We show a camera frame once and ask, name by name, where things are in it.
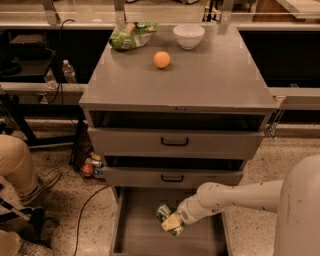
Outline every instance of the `shoe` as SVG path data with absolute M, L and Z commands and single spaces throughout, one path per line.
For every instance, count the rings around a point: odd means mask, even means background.
M 53 256 L 53 252 L 44 245 L 30 243 L 21 239 L 21 246 L 17 256 Z
M 30 194 L 25 197 L 20 197 L 20 203 L 23 206 L 30 204 L 33 200 L 35 200 L 40 193 L 53 186 L 61 176 L 61 171 L 58 169 L 52 169 L 49 173 L 45 175 L 39 175 L 38 177 L 38 187 Z

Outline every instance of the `cabinet top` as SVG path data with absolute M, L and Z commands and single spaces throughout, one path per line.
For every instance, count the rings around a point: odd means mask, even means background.
M 145 46 L 134 50 L 107 45 L 80 105 L 129 111 L 276 109 L 238 29 L 201 25 L 206 33 L 193 50 L 177 45 L 170 25 L 160 26 Z M 170 54 L 165 69 L 153 64 L 158 51 Z

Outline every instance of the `plastic bag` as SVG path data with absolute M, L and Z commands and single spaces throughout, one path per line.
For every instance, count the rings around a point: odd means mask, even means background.
M 157 22 L 128 23 L 125 28 L 114 31 L 109 44 L 117 50 L 132 50 L 144 46 L 157 31 Z

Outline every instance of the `white bowl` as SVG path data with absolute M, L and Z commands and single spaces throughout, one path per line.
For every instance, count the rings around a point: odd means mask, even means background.
M 204 36 L 204 28 L 196 24 L 181 24 L 173 28 L 174 37 L 181 48 L 195 48 Z

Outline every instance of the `floor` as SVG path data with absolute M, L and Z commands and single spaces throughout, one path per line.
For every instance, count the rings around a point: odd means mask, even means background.
M 45 128 L 41 122 L 31 125 L 38 136 L 68 134 L 74 129 L 68 122 L 49 122 Z M 280 125 L 277 135 L 276 139 L 266 136 L 263 140 L 255 157 L 245 167 L 241 184 L 283 179 L 300 159 L 320 153 L 318 125 Z M 22 135 L 17 131 L 14 136 Z M 42 230 L 42 240 L 52 247 L 57 256 L 109 255 L 117 203 L 110 187 L 86 181 L 73 170 L 69 165 L 71 148 L 71 145 L 31 148 L 39 172 L 59 168 L 63 173 L 58 183 L 32 205 L 43 207 L 47 216 L 60 223 L 47 221 Z M 0 183 L 4 185 L 0 196 L 21 209 L 11 185 L 2 178 Z M 233 256 L 273 255 L 276 214 L 230 207 L 224 215 Z M 0 224 L 0 228 L 15 230 L 33 239 L 30 225 L 20 218 Z

